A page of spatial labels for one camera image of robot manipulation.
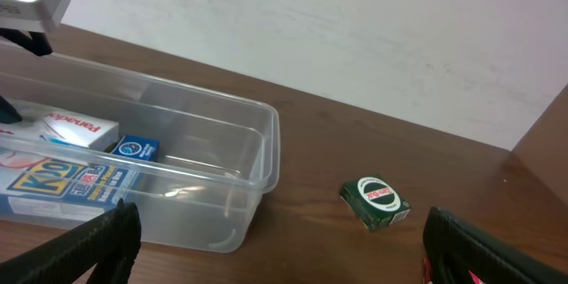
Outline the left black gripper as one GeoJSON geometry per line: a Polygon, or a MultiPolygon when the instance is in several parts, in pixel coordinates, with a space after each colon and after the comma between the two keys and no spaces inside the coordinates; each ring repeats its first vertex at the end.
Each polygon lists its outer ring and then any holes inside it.
{"type": "MultiPolygon", "coordinates": [[[[27,51],[30,51],[38,57],[50,55],[53,53],[49,40],[44,33],[29,31],[26,35],[19,30],[2,28],[1,37],[17,44],[27,51]]],[[[21,115],[12,106],[12,104],[3,97],[0,97],[0,123],[14,124],[21,121],[21,115]]]]}

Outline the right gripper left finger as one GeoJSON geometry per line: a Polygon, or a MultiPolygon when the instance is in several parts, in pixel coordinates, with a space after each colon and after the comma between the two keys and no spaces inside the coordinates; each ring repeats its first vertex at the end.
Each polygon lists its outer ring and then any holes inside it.
{"type": "Polygon", "coordinates": [[[3,283],[72,283],[92,270],[89,283],[126,284],[141,248],[141,222],[133,202],[1,263],[3,283]]]}

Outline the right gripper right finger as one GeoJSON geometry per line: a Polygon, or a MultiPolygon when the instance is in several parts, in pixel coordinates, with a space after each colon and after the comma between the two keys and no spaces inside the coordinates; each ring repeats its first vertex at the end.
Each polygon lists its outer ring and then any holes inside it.
{"type": "Polygon", "coordinates": [[[422,241],[433,284],[474,284],[469,272],[484,283],[567,284],[565,273],[439,207],[430,209],[422,241]]]}

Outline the red small box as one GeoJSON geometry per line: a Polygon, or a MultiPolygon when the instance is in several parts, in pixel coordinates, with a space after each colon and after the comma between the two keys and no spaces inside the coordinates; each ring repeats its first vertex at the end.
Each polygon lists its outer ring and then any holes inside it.
{"type": "MultiPolygon", "coordinates": [[[[422,283],[423,284],[433,284],[432,281],[432,269],[430,266],[430,261],[427,257],[425,257],[423,259],[422,262],[423,265],[423,280],[422,283]]],[[[474,274],[473,272],[469,272],[469,276],[471,277],[471,279],[473,280],[474,284],[485,284],[481,279],[478,278],[478,276],[476,274],[474,274]]]]}

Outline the blue cooling patch box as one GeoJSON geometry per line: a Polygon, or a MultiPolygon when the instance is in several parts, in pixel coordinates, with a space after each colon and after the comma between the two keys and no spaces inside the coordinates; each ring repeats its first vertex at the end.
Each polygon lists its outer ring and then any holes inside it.
{"type": "Polygon", "coordinates": [[[24,151],[1,140],[1,218],[85,222],[127,201],[143,173],[110,164],[24,151]]]}

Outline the white Panadol box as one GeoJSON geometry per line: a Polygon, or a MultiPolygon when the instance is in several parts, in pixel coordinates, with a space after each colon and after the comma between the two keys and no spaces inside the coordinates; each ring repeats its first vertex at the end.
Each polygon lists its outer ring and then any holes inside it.
{"type": "Polygon", "coordinates": [[[120,138],[119,123],[25,100],[9,102],[21,122],[1,124],[1,135],[105,151],[120,138]]]}

